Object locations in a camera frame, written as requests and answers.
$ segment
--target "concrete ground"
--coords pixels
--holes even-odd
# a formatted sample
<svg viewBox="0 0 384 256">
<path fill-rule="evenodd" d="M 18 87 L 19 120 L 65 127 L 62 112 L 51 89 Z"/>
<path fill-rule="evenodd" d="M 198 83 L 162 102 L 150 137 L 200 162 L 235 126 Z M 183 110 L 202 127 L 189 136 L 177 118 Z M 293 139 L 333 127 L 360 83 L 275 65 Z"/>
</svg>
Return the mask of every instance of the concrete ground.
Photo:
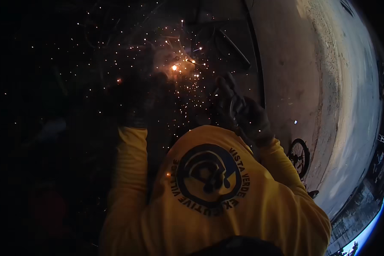
<svg viewBox="0 0 384 256">
<path fill-rule="evenodd" d="M 323 0 L 256 1 L 251 9 L 272 129 L 286 151 L 295 138 L 306 141 L 304 183 L 320 190 L 315 202 L 329 218 L 363 176 L 380 117 L 374 49 L 354 14 Z"/>
<path fill-rule="evenodd" d="M 321 3 L 333 28 L 342 80 L 339 127 L 315 202 L 333 218 L 364 177 L 374 154 L 381 102 L 375 51 L 367 28 L 352 6 L 354 17 L 340 2 Z"/>
</svg>

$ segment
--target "welding glove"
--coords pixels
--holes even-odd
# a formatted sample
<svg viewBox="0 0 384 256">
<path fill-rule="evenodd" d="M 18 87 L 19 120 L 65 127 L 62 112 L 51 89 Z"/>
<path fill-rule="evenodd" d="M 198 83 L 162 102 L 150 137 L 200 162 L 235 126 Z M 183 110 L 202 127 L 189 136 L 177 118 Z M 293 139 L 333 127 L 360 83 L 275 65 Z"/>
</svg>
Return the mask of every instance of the welding glove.
<svg viewBox="0 0 384 256">
<path fill-rule="evenodd" d="M 153 109 L 156 100 L 159 98 L 160 91 L 167 81 L 168 77 L 162 72 L 152 75 L 148 80 L 132 79 L 131 84 L 137 87 L 137 92 L 132 95 L 129 110 L 120 126 L 146 129 L 147 116 Z"/>
<path fill-rule="evenodd" d="M 238 130 L 235 132 L 244 140 L 249 139 L 258 147 L 270 145 L 274 134 L 271 132 L 266 111 L 249 97 L 242 96 L 239 86 L 230 73 L 216 78 L 219 88 L 221 112 L 232 118 Z"/>
<path fill-rule="evenodd" d="M 269 146 L 274 138 L 266 110 L 256 101 L 245 97 L 246 107 L 237 115 L 237 123 L 257 147 Z"/>
</svg>

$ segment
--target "dark background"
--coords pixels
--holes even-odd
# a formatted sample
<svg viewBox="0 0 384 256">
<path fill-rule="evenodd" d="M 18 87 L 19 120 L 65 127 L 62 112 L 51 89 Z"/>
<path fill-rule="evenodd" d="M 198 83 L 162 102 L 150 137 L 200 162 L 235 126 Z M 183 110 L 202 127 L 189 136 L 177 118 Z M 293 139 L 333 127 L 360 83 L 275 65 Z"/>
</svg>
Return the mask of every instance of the dark background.
<svg viewBox="0 0 384 256">
<path fill-rule="evenodd" d="M 139 78 L 155 69 L 143 39 L 164 34 L 160 23 L 179 30 L 188 20 L 182 44 L 202 45 L 191 56 L 207 65 L 198 70 L 200 90 L 183 79 L 179 97 L 173 84 L 159 95 L 148 123 L 150 183 L 170 146 L 198 125 L 189 117 L 207 108 L 201 102 L 217 74 L 233 72 L 262 98 L 248 10 L 239 2 L 234 13 L 202 0 L 169 2 L 0 1 L 0 254 L 97 254 L 117 127 L 145 97 L 148 83 Z M 142 27 L 156 10 L 153 28 Z M 216 39 L 216 29 L 227 30 L 251 67 Z"/>
<path fill-rule="evenodd" d="M 123 34 L 133 33 L 133 28 L 121 24 L 141 23 L 155 6 L 154 1 L 146 1 L 143 8 L 129 10 L 122 6 L 135 6 L 138 1 L 104 2 L 104 9 L 91 12 L 92 25 L 103 24 L 103 30 L 91 30 L 94 37 L 85 38 L 83 27 L 72 24 L 84 23 L 85 11 L 95 3 L 0 1 L 1 255 L 97 254 L 117 115 L 122 111 L 119 106 L 124 104 L 125 109 L 127 103 L 124 98 L 117 101 L 120 92 L 112 88 L 117 77 L 125 79 L 128 74 L 115 69 L 111 76 L 100 75 L 98 69 L 88 68 L 88 63 L 96 66 L 101 57 L 115 52 L 107 48 L 95 54 L 88 41 L 114 41 L 122 29 Z M 382 45 L 384 55 L 384 0 L 353 4 L 371 24 L 373 41 Z M 115 16 L 125 17 L 120 29 L 105 20 Z M 104 85 L 111 88 L 104 91 Z M 171 98 L 166 100 L 168 112 L 173 103 Z M 34 141 L 43 125 L 59 118 L 67 122 L 68 132 L 38 146 Z M 168 136 L 155 143 L 162 148 L 172 139 Z M 58 222 L 60 216 L 65 218 L 63 223 Z M 384 250 L 384 214 L 374 233 L 363 255 Z"/>
</svg>

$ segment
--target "blue sky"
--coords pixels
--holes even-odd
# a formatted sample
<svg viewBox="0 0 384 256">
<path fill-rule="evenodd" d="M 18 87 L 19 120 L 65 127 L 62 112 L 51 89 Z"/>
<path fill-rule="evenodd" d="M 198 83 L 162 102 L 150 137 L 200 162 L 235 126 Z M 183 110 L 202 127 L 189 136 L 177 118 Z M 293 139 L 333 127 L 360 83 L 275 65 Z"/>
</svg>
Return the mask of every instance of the blue sky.
<svg viewBox="0 0 384 256">
<path fill-rule="evenodd" d="M 353 250 L 354 242 L 358 242 L 358 249 L 356 252 L 356 256 L 358 255 L 360 249 L 363 247 L 363 244 L 367 241 L 367 238 L 369 238 L 371 232 L 373 231 L 373 228 L 375 227 L 375 224 L 377 224 L 378 218 L 381 216 L 381 213 L 383 212 L 384 208 L 384 199 L 383 204 L 381 206 L 380 211 L 377 213 L 377 215 L 374 217 L 374 219 L 371 221 L 371 223 L 348 245 L 344 247 L 344 252 L 348 252 Z"/>
</svg>

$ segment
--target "yellow shirt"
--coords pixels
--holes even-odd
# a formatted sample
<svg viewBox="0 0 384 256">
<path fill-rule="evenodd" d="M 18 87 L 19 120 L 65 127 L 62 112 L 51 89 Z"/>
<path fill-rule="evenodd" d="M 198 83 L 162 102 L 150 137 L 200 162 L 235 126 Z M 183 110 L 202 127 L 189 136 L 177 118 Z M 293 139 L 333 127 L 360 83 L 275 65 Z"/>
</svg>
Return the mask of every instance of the yellow shirt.
<svg viewBox="0 0 384 256">
<path fill-rule="evenodd" d="M 286 256 L 325 253 L 330 221 L 277 139 L 260 149 L 260 164 L 229 130 L 187 132 L 168 152 L 147 205 L 147 131 L 119 133 L 102 255 L 186 255 L 231 236 L 272 242 Z"/>
</svg>

